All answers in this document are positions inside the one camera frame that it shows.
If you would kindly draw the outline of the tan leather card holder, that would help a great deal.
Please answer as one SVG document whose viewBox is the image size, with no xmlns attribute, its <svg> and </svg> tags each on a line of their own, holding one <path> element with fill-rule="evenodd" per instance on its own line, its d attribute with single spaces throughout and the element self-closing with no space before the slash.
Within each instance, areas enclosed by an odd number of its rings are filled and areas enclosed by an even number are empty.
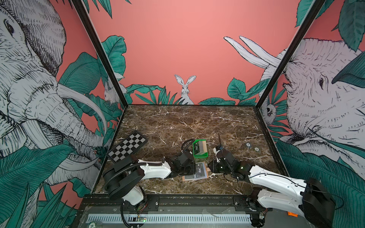
<svg viewBox="0 0 365 228">
<path fill-rule="evenodd" d="M 208 178 L 208 170 L 206 163 L 198 162 L 195 164 L 195 172 L 192 175 L 186 175 L 182 177 L 183 181 L 197 181 Z"/>
</svg>

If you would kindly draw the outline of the green plastic tray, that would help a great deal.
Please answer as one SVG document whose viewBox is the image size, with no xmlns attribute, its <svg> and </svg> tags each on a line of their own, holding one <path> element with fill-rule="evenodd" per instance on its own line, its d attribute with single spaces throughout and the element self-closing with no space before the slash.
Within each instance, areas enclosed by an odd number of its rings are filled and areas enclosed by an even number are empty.
<svg viewBox="0 0 365 228">
<path fill-rule="evenodd" d="M 199 158 L 199 159 L 208 157 L 208 148 L 206 140 L 198 139 L 193 142 L 193 156 L 194 158 Z"/>
</svg>

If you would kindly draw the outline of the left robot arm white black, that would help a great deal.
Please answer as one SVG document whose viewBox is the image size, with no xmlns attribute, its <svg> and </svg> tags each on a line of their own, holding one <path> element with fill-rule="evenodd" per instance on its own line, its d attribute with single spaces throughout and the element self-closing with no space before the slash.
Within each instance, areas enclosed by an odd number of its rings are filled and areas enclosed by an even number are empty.
<svg viewBox="0 0 365 228">
<path fill-rule="evenodd" d="M 111 200 L 123 199 L 132 206 L 146 203 L 146 194 L 138 183 L 147 179 L 171 179 L 195 174 L 193 153 L 189 150 L 162 161 L 144 161 L 131 154 L 103 174 L 103 191 Z"/>
</svg>

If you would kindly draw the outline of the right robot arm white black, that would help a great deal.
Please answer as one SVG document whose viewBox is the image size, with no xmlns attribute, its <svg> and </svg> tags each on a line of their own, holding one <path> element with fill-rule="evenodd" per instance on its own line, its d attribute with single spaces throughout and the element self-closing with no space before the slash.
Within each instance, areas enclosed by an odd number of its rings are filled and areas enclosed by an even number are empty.
<svg viewBox="0 0 365 228">
<path fill-rule="evenodd" d="M 290 178 L 239 161 L 220 145 L 213 151 L 215 159 L 208 164 L 212 173 L 256 185 L 246 199 L 251 210 L 279 209 L 302 216 L 317 228 L 332 227 L 336 203 L 319 180 Z"/>
</svg>

